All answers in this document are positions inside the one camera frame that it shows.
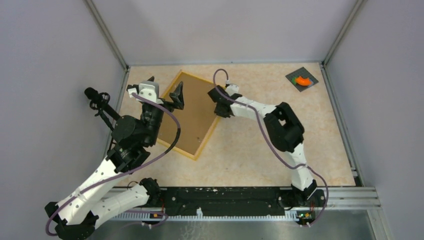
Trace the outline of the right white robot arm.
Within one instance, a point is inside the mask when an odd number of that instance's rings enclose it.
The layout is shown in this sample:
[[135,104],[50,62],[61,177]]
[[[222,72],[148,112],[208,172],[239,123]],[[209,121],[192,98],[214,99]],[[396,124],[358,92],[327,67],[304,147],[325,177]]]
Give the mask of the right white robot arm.
[[214,113],[222,118],[241,117],[255,120],[272,153],[291,172],[293,200],[307,206],[318,190],[314,177],[322,178],[307,162],[304,151],[305,128],[286,102],[260,103],[239,93],[235,84],[216,85],[208,93],[215,103]]

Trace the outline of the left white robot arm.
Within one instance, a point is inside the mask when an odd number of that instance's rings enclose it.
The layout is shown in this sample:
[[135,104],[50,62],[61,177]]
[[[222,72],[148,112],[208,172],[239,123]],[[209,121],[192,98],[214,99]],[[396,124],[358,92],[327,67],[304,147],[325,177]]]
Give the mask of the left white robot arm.
[[142,104],[140,118],[119,115],[109,105],[108,93],[91,87],[85,89],[90,108],[111,129],[115,144],[73,193],[45,206],[48,223],[55,223],[54,231],[46,225],[47,235],[62,240],[85,240],[109,219],[134,207],[154,207],[160,202],[160,188],[152,178],[144,178],[113,197],[105,198],[105,195],[129,175],[155,162],[148,148],[157,142],[163,116],[184,109],[183,87],[183,82],[179,82],[169,94],[170,99],[165,100],[159,96],[159,85],[153,77],[129,85],[126,89],[129,96]]

